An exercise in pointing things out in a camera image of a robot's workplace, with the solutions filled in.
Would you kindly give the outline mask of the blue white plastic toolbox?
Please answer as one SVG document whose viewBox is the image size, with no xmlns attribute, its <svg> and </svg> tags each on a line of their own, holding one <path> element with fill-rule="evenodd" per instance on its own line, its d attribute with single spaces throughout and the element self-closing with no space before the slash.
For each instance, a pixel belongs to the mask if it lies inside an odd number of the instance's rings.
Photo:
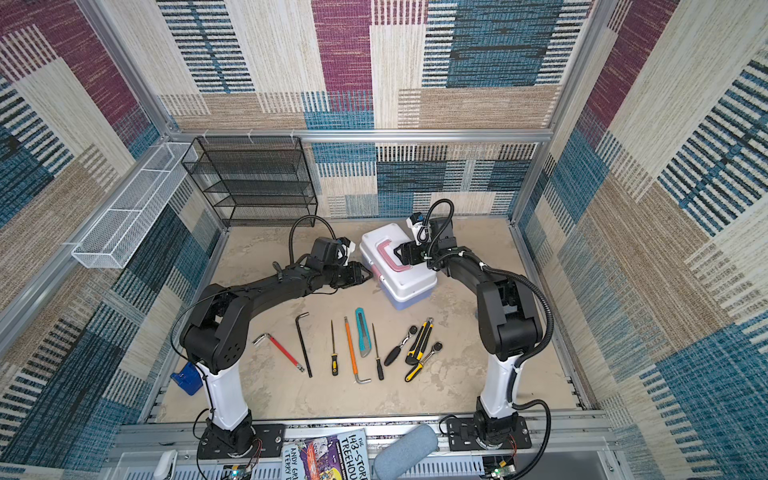
<svg viewBox="0 0 768 480">
<path fill-rule="evenodd" d="M 395 223 L 366 232 L 360 250 L 364 265 L 372 271 L 396 310 L 428 298 L 438 283 L 437 273 L 425 264 L 404 265 L 394 248 L 407 243 L 407 234 Z"/>
</svg>

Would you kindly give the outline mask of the black handled ratchet wrench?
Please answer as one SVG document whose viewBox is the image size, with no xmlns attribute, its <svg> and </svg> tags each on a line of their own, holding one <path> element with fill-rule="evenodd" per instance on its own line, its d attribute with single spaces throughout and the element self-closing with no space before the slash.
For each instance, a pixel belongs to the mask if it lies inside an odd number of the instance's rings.
<svg viewBox="0 0 768 480">
<path fill-rule="evenodd" d="M 390 366 L 400 355 L 403 347 L 408 341 L 418 332 L 418 328 L 415 325 L 411 325 L 408 329 L 406 336 L 388 353 L 383 365 L 385 367 Z"/>
</svg>

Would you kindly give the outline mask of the yellow handled ratchet wrench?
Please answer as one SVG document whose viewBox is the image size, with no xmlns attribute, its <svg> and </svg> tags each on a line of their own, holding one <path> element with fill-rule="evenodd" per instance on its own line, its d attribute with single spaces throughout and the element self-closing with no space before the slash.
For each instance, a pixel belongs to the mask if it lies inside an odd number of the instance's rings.
<svg viewBox="0 0 768 480">
<path fill-rule="evenodd" d="M 410 383 L 413 381 L 420 372 L 425 368 L 426 363 L 437 353 L 439 353 L 443 348 L 443 344 L 441 342 L 436 342 L 431 350 L 423 357 L 422 360 L 419 360 L 417 364 L 408 372 L 408 374 L 404 377 L 404 380 L 406 383 Z"/>
</svg>

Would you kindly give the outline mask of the long black screwdriver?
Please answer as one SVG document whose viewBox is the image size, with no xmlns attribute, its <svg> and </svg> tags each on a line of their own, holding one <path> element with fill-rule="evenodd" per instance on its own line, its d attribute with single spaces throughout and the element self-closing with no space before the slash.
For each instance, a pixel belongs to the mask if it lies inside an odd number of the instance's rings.
<svg viewBox="0 0 768 480">
<path fill-rule="evenodd" d="M 377 335 L 376 335 L 376 328 L 375 324 L 371 324 L 372 327 L 372 333 L 373 333 L 373 341 L 374 341 L 374 351 L 375 351 L 375 361 L 376 361 L 376 369 L 377 369 L 377 377 L 379 381 L 383 381 L 384 376 L 384 368 L 383 364 L 379 355 L 379 348 L 378 348 L 378 341 L 377 341 Z"/>
</svg>

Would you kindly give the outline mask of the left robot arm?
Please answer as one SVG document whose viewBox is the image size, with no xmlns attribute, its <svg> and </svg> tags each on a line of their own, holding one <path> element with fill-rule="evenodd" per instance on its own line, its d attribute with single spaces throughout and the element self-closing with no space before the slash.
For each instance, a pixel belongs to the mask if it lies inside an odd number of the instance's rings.
<svg viewBox="0 0 768 480">
<path fill-rule="evenodd" d="M 372 272 L 357 261 L 319 269 L 295 264 L 251 283 L 231 287 L 214 283 L 206 287 L 180 335 L 181 347 L 206 384 L 211 413 L 204 439 L 231 457 L 244 456 L 255 442 L 239 373 L 253 318 L 326 286 L 345 289 L 372 277 Z"/>
</svg>

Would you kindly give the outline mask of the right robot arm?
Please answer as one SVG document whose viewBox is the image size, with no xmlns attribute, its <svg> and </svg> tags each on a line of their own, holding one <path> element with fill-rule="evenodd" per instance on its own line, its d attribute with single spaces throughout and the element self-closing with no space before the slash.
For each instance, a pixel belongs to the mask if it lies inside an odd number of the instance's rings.
<svg viewBox="0 0 768 480">
<path fill-rule="evenodd" d="M 405 265 L 425 264 L 442 271 L 476 296 L 478 331 L 488 353 L 484 388 L 473 414 L 475 442 L 497 448 L 522 434 L 520 413 L 540 407 L 545 413 L 546 445 L 552 428 L 549 405 L 542 399 L 517 401 L 524 364 L 542 353 L 553 336 L 554 315 L 542 290 L 527 277 L 494 268 L 466 247 L 429 253 L 425 244 L 408 242 L 394 249 Z"/>
</svg>

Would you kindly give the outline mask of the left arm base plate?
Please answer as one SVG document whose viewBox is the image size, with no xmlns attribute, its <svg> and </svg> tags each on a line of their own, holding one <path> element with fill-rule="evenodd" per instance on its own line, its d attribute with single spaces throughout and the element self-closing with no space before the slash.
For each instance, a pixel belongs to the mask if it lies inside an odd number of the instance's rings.
<svg viewBox="0 0 768 480">
<path fill-rule="evenodd" d="M 200 460 L 278 458 L 281 456 L 285 424 L 251 424 L 233 431 L 211 424 L 206 427 L 197 448 Z"/>
</svg>

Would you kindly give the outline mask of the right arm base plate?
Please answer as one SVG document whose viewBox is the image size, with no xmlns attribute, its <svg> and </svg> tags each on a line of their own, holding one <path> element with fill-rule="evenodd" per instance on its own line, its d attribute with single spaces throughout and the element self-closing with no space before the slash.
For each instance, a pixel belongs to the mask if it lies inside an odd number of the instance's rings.
<svg viewBox="0 0 768 480">
<path fill-rule="evenodd" d="M 502 419 L 444 417 L 439 429 L 451 451 L 529 449 L 532 447 L 526 419 L 514 413 Z"/>
</svg>

